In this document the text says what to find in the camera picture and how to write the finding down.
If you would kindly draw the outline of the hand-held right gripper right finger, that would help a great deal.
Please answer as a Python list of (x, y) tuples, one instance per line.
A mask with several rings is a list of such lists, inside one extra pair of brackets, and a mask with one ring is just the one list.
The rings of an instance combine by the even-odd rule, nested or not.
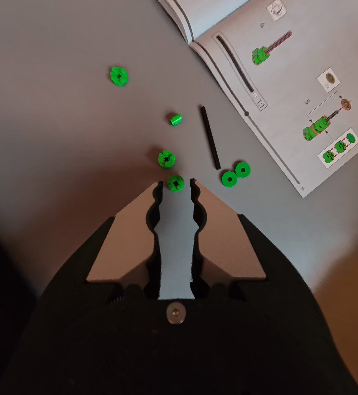
[(190, 288), (206, 298), (214, 285), (263, 281), (266, 273), (241, 223), (239, 214), (196, 179), (190, 180), (194, 236)]

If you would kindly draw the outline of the green round brick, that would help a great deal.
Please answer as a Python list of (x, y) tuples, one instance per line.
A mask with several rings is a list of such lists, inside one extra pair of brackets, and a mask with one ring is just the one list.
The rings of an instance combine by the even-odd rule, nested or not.
[(127, 70), (120, 66), (114, 66), (111, 68), (110, 78), (113, 84), (119, 87), (123, 87), (129, 82)]
[(180, 175), (172, 175), (167, 180), (167, 187), (171, 192), (180, 192), (184, 188), (184, 179)]
[(158, 163), (163, 169), (171, 169), (175, 164), (175, 156), (168, 150), (163, 150), (158, 155)]

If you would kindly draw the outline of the black axle rod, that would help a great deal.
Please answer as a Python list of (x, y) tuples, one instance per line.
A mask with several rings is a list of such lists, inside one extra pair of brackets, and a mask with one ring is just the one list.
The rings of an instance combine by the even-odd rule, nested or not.
[(216, 145), (215, 145), (215, 141), (214, 141), (214, 138), (212, 135), (211, 126), (210, 126), (210, 122), (209, 122), (209, 118), (208, 118), (205, 106), (200, 107), (200, 113), (201, 113), (203, 126), (205, 128), (207, 141), (208, 141), (208, 144), (210, 147), (214, 167), (216, 170), (221, 170), (221, 164), (220, 164), (220, 160), (219, 160), (218, 153), (216, 150)]

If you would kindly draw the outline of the grey desk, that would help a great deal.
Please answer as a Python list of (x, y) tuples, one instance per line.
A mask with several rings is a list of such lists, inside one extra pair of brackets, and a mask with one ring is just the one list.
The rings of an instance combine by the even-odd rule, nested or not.
[[(127, 85), (113, 84), (114, 66)], [(358, 154), (302, 199), (156, 1), (0, 1), (0, 239), (36, 294), (108, 216), (167, 178), (162, 149), (315, 292), (358, 246)], [(250, 176), (225, 187), (242, 161)]]

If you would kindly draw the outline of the open instruction booklet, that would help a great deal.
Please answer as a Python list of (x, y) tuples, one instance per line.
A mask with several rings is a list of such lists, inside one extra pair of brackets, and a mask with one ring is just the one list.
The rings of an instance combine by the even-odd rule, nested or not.
[(301, 197), (358, 153), (358, 0), (158, 2)]

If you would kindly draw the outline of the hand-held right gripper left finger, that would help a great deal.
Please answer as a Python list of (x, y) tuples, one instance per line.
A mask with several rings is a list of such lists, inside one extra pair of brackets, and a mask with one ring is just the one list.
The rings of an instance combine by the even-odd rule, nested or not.
[(92, 284), (138, 285), (148, 299), (158, 299), (161, 288), (161, 253), (155, 227), (163, 182), (150, 185), (120, 210), (87, 276)]

